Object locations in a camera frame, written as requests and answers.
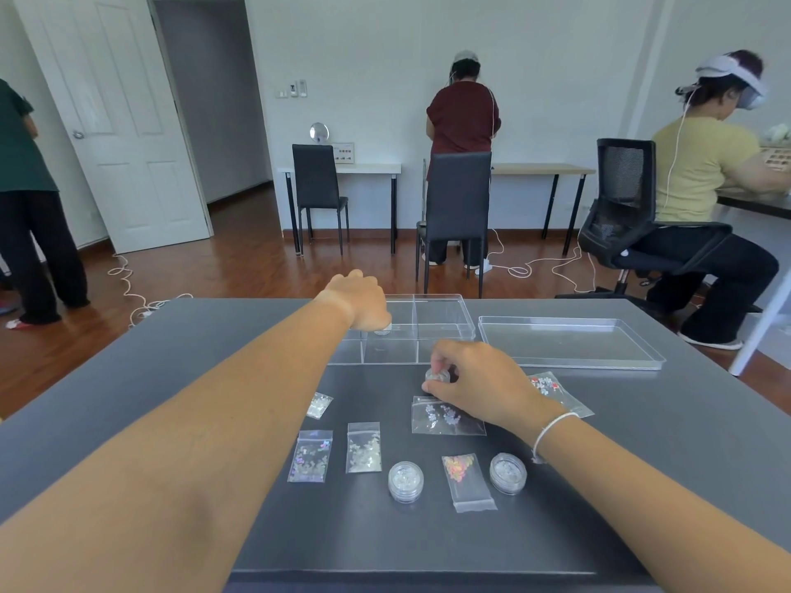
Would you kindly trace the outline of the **white table with black legs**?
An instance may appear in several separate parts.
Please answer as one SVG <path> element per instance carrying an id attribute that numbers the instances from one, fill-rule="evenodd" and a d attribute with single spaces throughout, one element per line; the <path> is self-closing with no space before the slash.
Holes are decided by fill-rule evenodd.
<path id="1" fill-rule="evenodd" d="M 336 164 L 336 171 L 339 175 L 388 175 L 391 179 L 390 184 L 390 252 L 391 255 L 396 253 L 396 241 L 398 239 L 398 193 L 399 193 L 399 176 L 401 175 L 402 165 L 397 164 L 371 164 L 371 163 L 356 163 L 356 164 Z M 291 235 L 294 241 L 294 249 L 297 256 L 302 256 L 302 243 L 297 239 L 297 217 L 296 217 L 296 204 L 295 195 L 293 194 L 293 167 L 278 167 L 277 172 L 283 174 L 286 179 L 286 194 L 288 200 L 288 207 L 290 212 L 290 226 Z"/>

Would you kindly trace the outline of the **black mesh office chair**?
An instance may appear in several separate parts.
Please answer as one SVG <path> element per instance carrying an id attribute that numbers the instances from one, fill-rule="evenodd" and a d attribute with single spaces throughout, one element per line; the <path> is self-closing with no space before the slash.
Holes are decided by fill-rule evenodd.
<path id="1" fill-rule="evenodd" d="M 580 249 L 607 268 L 619 270 L 615 288 L 557 295 L 557 299 L 626 299 L 654 314 L 660 307 L 627 294 L 627 279 L 634 273 L 642 286 L 652 285 L 652 272 L 680 275 L 698 272 L 700 265 L 731 235 L 732 226 L 717 222 L 661 223 L 656 211 L 656 148 L 651 140 L 600 138 L 597 140 L 599 195 L 578 233 Z M 705 239 L 686 261 L 647 254 L 634 245 L 660 228 L 702 229 Z"/>

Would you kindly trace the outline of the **white panel door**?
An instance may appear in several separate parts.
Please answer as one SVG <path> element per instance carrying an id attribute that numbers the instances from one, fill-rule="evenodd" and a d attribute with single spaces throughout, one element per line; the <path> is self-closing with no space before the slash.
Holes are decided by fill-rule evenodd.
<path id="1" fill-rule="evenodd" d="M 114 249 L 210 238 L 147 0 L 13 2 Z"/>

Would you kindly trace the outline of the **orange glitter zip bag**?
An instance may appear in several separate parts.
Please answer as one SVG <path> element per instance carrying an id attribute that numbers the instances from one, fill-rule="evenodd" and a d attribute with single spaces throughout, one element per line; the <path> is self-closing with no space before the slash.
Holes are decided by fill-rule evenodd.
<path id="1" fill-rule="evenodd" d="M 475 454 L 442 456 L 441 461 L 456 512 L 498 509 Z"/>

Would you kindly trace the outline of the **iridescent glitter zip bag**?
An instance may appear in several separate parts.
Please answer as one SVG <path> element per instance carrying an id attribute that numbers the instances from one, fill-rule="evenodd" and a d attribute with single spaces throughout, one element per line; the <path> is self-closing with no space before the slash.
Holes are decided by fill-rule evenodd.
<path id="1" fill-rule="evenodd" d="M 332 442 L 331 430 L 299 431 L 288 482 L 323 484 L 328 471 Z"/>

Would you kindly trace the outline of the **black dining chair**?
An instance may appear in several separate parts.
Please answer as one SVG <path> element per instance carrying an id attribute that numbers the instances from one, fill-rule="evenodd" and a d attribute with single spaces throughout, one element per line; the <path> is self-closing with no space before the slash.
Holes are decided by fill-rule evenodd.
<path id="1" fill-rule="evenodd" d="M 424 217 L 417 224 L 416 266 L 421 252 L 426 258 L 423 268 L 423 292 L 428 293 L 430 248 L 437 241 L 459 240 L 479 244 L 478 293 L 482 298 L 483 274 L 487 259 L 491 152 L 433 154 L 425 194 Z"/>
<path id="2" fill-rule="evenodd" d="M 349 199 L 340 195 L 332 146 L 293 145 L 292 155 L 297 199 L 295 242 L 298 244 L 299 254 L 304 253 L 302 215 L 305 214 L 309 239 L 312 239 L 310 211 L 312 209 L 333 209 L 338 222 L 340 254 L 343 256 L 343 242 L 351 240 Z"/>

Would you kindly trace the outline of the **person's right hand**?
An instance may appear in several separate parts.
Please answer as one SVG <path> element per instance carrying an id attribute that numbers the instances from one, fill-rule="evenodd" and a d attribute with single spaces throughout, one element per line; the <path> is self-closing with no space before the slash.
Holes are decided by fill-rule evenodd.
<path id="1" fill-rule="evenodd" d="M 472 343 L 472 399 L 448 403 L 534 444 L 543 428 L 564 414 L 565 408 L 539 393 L 522 368 L 502 351 L 483 342 Z"/>

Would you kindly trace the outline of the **person's right forearm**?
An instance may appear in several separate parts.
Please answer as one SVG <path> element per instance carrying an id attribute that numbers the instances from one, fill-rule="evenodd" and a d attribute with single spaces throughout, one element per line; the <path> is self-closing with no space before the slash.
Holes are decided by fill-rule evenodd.
<path id="1" fill-rule="evenodd" d="M 603 517 L 667 591 L 687 590 L 677 564 L 679 508 L 687 489 L 565 412 L 539 433 L 535 451 Z"/>

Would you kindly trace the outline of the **wide silver flake zip bag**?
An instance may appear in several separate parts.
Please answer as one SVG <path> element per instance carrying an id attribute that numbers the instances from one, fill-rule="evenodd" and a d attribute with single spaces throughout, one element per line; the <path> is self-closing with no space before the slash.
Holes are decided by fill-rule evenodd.
<path id="1" fill-rule="evenodd" d="M 482 420 L 432 396 L 413 397 L 411 431 L 413 434 L 457 437 L 484 437 L 487 434 Z"/>

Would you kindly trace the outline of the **person's left hand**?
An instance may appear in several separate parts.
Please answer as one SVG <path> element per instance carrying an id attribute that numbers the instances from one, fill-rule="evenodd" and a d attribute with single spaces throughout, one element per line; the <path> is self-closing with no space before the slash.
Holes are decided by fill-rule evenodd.
<path id="1" fill-rule="evenodd" d="M 314 302 L 338 311 L 350 329 L 361 330 L 361 279 L 363 277 L 366 276 L 359 268 L 352 269 L 347 275 L 336 274 L 316 295 Z"/>

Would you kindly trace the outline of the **clear plastic compartment box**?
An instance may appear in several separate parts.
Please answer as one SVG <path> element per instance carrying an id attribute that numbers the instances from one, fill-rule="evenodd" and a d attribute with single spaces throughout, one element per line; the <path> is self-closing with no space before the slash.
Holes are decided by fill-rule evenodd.
<path id="1" fill-rule="evenodd" d="M 328 362 L 330 366 L 430 363 L 440 339 L 473 341 L 476 328 L 458 294 L 386 295 L 392 332 L 385 337 L 351 329 Z"/>

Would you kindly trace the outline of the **white flake zip bag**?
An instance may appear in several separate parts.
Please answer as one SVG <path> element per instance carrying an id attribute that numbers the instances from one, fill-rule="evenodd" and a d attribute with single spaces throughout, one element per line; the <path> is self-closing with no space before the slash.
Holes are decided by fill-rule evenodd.
<path id="1" fill-rule="evenodd" d="M 346 472 L 381 472 L 381 423 L 351 422 L 347 426 Z"/>

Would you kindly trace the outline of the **dark table with white leg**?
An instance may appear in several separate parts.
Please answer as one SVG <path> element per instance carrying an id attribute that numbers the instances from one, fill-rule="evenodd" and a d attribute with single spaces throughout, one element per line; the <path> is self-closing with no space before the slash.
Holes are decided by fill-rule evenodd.
<path id="1" fill-rule="evenodd" d="M 762 217 L 783 220 L 791 230 L 791 198 L 777 196 L 753 198 L 746 193 L 721 192 L 718 203 L 723 206 L 721 214 L 723 218 L 731 209 L 738 209 Z M 777 319 L 789 298 L 791 298 L 791 267 L 786 268 L 782 273 L 779 285 L 770 296 L 766 308 L 758 314 L 755 312 L 750 314 L 752 319 L 748 321 L 749 330 L 744 338 L 744 346 L 737 352 L 729 366 L 729 374 L 735 377 L 742 375 L 763 338 L 778 324 Z"/>

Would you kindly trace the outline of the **red and white glitter bag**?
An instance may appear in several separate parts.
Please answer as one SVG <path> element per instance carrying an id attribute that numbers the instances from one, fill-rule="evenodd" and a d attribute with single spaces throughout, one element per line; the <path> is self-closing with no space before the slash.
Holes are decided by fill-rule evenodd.
<path id="1" fill-rule="evenodd" d="M 595 413 L 564 388 L 553 372 L 545 371 L 529 376 L 533 386 L 546 398 L 560 403 L 567 412 L 576 414 L 580 419 L 592 417 Z"/>

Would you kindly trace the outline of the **clear plastic box lid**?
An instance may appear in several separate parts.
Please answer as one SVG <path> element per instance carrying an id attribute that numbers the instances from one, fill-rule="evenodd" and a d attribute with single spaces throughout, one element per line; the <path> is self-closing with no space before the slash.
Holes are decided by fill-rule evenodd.
<path id="1" fill-rule="evenodd" d="M 658 371 L 665 358 L 617 318 L 482 316 L 480 337 L 521 367 Z"/>

